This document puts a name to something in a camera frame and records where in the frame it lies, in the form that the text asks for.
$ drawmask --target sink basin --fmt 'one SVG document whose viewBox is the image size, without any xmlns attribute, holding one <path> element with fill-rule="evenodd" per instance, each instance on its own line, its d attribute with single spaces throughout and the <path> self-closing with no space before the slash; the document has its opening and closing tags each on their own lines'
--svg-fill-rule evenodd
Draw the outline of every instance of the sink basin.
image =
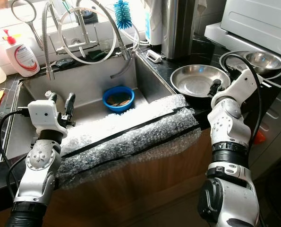
<svg viewBox="0 0 281 227">
<path fill-rule="evenodd" d="M 120 71 L 123 71 L 121 75 L 111 77 Z M 100 64 L 55 72 L 53 81 L 47 80 L 45 75 L 22 79 L 18 83 L 11 111 L 19 106 L 27 106 L 34 100 L 46 99 L 44 94 L 48 90 L 56 92 L 64 101 L 70 92 L 74 92 L 76 100 L 73 120 L 76 121 L 76 127 L 80 127 L 86 122 L 99 120 L 114 113 L 103 104 L 102 96 L 107 89 L 119 85 L 134 90 L 135 99 L 131 108 L 175 94 L 136 53 L 129 64 L 123 58 L 114 57 Z M 29 152 L 34 137 L 38 135 L 30 118 L 14 115 L 10 118 L 4 139 L 7 157 L 11 159 Z"/>
</svg>

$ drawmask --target kitchen counter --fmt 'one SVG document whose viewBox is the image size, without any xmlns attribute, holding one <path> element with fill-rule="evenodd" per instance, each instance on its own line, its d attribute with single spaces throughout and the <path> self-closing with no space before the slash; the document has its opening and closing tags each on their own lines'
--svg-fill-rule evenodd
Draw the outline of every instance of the kitchen counter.
<svg viewBox="0 0 281 227">
<path fill-rule="evenodd" d="M 176 61 L 163 60 L 159 64 L 154 64 L 153 62 L 149 61 L 145 57 L 146 50 L 147 50 L 146 48 L 143 48 L 139 52 L 139 54 L 143 57 L 144 61 L 146 61 L 147 65 L 150 66 L 151 70 L 154 70 L 157 74 L 159 74 L 161 78 L 171 88 L 173 88 L 173 86 L 170 83 L 170 76 L 175 69 L 188 64 L 205 64 L 205 65 L 212 65 L 217 68 L 220 68 L 219 58 L 221 57 L 221 55 L 229 51 L 219 45 L 214 45 L 213 43 L 206 40 L 205 38 L 196 37 L 196 40 L 193 42 L 193 49 L 192 49 L 193 54 L 191 54 L 189 57 Z M 16 86 L 19 79 L 21 79 L 21 77 L 18 74 L 10 75 L 7 76 L 7 80 L 4 83 L 0 84 L 0 90 L 4 89 L 6 93 L 0 106 L 0 120 L 4 115 L 9 113 L 11 110 Z M 281 79 L 277 79 L 276 82 L 281 84 Z M 272 90 L 274 91 L 272 94 L 273 96 L 272 99 L 275 99 L 275 97 L 277 96 L 280 90 L 278 88 L 273 88 Z M 196 99 L 196 98 L 187 97 L 187 101 L 192 107 L 194 107 L 196 111 L 196 118 L 200 122 L 201 127 L 203 129 L 209 128 L 209 124 L 206 116 L 210 112 L 210 106 L 209 106 L 210 98 Z M 3 125 L 2 137 L 4 137 L 6 127 L 7 127 L 7 123 L 5 122 Z M 11 160 L 11 163 L 14 163 L 17 160 L 18 158 L 14 158 Z M 12 205 L 11 197 L 8 193 L 6 182 L 5 182 L 5 176 L 7 170 L 8 169 L 6 165 L 4 163 L 0 163 L 0 210 L 3 210 Z M 16 167 L 15 173 L 19 179 L 22 177 L 24 170 L 25 170 L 24 162 L 20 163 Z"/>
</svg>

